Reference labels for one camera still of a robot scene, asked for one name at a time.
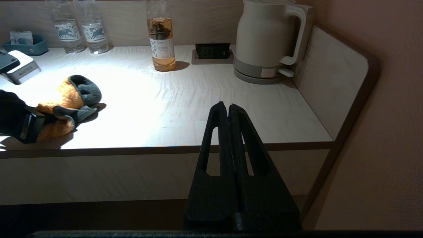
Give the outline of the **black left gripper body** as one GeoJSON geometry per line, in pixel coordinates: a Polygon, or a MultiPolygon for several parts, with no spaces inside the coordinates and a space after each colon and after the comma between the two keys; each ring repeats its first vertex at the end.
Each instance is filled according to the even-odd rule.
{"type": "Polygon", "coordinates": [[[15,93],[0,90],[0,134],[24,144],[35,143],[45,116],[26,105],[15,93]]]}

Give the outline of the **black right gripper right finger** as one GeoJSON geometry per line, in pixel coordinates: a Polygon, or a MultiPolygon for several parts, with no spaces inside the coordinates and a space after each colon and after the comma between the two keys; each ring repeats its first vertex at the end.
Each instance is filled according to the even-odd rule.
{"type": "Polygon", "coordinates": [[[299,209],[246,110],[231,104],[231,139],[237,175],[237,231],[300,231],[299,209]]]}

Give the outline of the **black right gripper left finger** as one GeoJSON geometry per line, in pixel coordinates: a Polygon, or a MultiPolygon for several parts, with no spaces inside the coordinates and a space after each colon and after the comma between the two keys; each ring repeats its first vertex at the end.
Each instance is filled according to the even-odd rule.
{"type": "Polygon", "coordinates": [[[238,211],[237,183],[229,137],[228,114],[222,101],[210,108],[184,213],[184,229],[232,229],[238,211]],[[220,175],[207,173],[212,133],[218,128],[220,175]]]}

